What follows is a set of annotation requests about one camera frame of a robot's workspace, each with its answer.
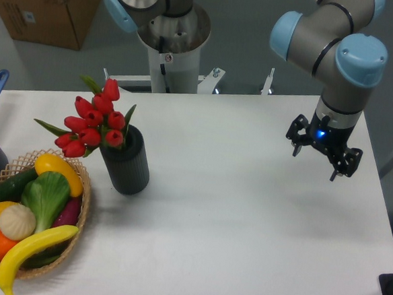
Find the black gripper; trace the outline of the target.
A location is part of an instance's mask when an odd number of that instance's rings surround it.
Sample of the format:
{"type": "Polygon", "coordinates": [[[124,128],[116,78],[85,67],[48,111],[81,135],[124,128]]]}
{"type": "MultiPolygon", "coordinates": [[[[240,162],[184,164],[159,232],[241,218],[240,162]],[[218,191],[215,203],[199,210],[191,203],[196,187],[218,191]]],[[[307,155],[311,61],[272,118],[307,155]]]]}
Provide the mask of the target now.
{"type": "Polygon", "coordinates": [[[331,127],[330,122],[330,117],[327,115],[319,117],[315,113],[309,124],[307,118],[299,114],[292,121],[285,137],[293,146],[293,157],[300,153],[301,147],[307,145],[327,155],[334,168],[330,181],[343,175],[352,177],[363,156],[363,151],[359,148],[347,146],[354,126],[337,129],[331,127]]]}

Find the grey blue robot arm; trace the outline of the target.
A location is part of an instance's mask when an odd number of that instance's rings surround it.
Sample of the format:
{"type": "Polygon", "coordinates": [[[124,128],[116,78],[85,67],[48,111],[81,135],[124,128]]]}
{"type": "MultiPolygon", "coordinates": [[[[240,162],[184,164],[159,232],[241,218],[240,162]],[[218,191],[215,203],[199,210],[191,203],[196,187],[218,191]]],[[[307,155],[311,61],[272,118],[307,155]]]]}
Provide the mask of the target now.
{"type": "MultiPolygon", "coordinates": [[[[103,0],[115,24],[137,33],[147,47],[155,93],[197,93],[201,47],[211,22],[194,0],[103,0]]],[[[314,116],[298,116],[287,131],[295,151],[312,146],[324,154],[333,176],[352,176],[362,152],[349,148],[371,92],[379,84],[388,51],[362,29],[383,11],[384,0],[316,0],[318,10],[304,16],[283,14],[269,44],[284,61],[309,72],[324,85],[314,116]]]]}

